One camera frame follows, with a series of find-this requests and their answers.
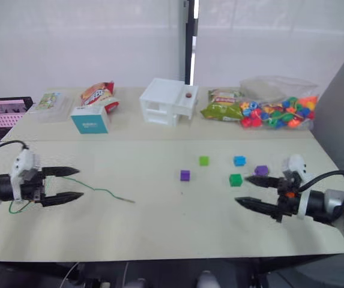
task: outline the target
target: white tabletop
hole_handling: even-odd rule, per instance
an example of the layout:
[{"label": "white tabletop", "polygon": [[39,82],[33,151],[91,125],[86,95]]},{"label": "white tabletop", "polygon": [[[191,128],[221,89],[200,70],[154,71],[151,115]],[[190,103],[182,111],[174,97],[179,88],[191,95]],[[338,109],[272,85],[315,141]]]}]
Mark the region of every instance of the white tabletop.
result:
[{"label": "white tabletop", "polygon": [[[136,203],[116,200],[103,191],[89,191],[62,178],[53,179],[49,194],[81,191],[85,195],[60,206],[42,208],[36,204],[16,215],[8,213],[8,203],[1,204],[1,261],[344,253],[343,237],[335,228],[296,217],[284,217],[279,224],[234,201],[234,197],[252,196],[274,203],[277,193],[273,189],[257,188],[249,183],[239,188],[229,186],[229,174],[250,175],[258,164],[267,164],[272,176],[280,176],[282,160],[293,153],[304,156],[309,172],[320,174],[336,169],[311,137],[115,140],[28,142],[40,155],[43,166],[78,168],[81,172],[74,178],[94,187],[107,188]],[[0,173],[10,171],[19,150],[18,145],[0,149]],[[198,165],[200,155],[210,156],[209,166]],[[245,155],[246,166],[234,167],[234,155]],[[179,180],[181,169],[191,170],[190,182]],[[344,189],[344,180],[339,176],[328,178],[315,189],[323,191],[326,187]]]},{"label": "white tabletop", "polygon": [[[74,98],[74,106],[81,103],[80,95],[85,88],[53,88],[48,92],[62,92]],[[311,138],[309,131],[243,129],[234,122],[204,119],[199,112],[208,104],[208,88],[199,88],[198,104],[191,121],[182,116],[177,127],[145,123],[139,97],[145,88],[116,88],[115,97],[121,102],[110,114],[109,134],[80,134],[68,117],[65,122],[41,123],[34,115],[26,114],[4,137],[8,140],[238,140],[238,139],[299,139]]]}]

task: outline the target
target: tissue box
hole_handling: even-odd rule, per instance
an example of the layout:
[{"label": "tissue box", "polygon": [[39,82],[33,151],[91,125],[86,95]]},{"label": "tissue box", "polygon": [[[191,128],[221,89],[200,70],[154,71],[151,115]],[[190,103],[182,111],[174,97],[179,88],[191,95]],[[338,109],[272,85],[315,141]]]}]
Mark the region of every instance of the tissue box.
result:
[{"label": "tissue box", "polygon": [[109,121],[102,106],[75,107],[70,116],[81,134],[108,132],[107,125]]}]

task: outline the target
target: green snack bag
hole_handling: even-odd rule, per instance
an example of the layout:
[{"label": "green snack bag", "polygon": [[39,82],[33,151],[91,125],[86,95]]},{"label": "green snack bag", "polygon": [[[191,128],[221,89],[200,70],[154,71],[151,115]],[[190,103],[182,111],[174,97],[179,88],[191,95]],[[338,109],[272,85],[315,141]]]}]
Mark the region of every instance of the green snack bag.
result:
[{"label": "green snack bag", "polygon": [[201,114],[207,119],[221,121],[239,121],[244,118],[240,103],[232,97],[213,97],[207,108],[201,110]]}]

